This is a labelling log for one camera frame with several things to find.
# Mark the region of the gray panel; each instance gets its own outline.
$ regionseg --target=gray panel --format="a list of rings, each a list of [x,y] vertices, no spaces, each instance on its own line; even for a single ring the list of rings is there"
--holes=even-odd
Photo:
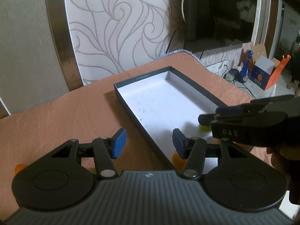
[[[0,97],[10,113],[67,93],[45,0],[0,4]]]
[[[124,171],[121,177],[101,181],[84,202],[60,212],[21,208],[8,225],[288,225],[293,222],[276,208],[242,213],[223,208],[197,181],[175,171]]]

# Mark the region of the orange tablecloth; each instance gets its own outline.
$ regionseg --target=orange tablecloth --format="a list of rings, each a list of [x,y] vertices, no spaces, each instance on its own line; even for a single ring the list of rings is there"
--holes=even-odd
[[[162,169],[117,100],[113,84],[166,66],[176,68],[229,106],[251,100],[250,95],[210,73],[191,55],[175,53],[1,119],[0,219],[7,219],[18,209],[11,191],[15,166],[31,164],[69,139],[88,143],[126,128],[127,143],[120,158],[114,161],[118,171]],[[265,149],[255,148],[253,153],[269,162]],[[82,163],[85,167],[93,166],[92,159]]]

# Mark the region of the gray ribbed panel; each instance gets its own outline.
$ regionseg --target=gray ribbed panel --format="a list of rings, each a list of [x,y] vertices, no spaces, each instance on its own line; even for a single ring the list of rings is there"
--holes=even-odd
[[[8,225],[288,225],[293,222],[273,208],[241,213],[211,200],[196,181],[174,171],[124,171],[115,180],[100,182],[92,196],[60,212],[20,209]]]

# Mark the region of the television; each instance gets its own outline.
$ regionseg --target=television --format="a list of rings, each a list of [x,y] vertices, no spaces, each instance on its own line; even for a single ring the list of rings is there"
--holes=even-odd
[[[257,0],[182,0],[184,48],[196,53],[251,41]]]

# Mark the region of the white logo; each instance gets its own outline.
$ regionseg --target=white logo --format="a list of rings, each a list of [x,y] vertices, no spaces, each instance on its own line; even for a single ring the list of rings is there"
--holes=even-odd
[[[151,178],[151,177],[154,176],[154,174],[152,174],[152,173],[147,173],[147,174],[145,174],[145,176],[146,176],[147,178]]]

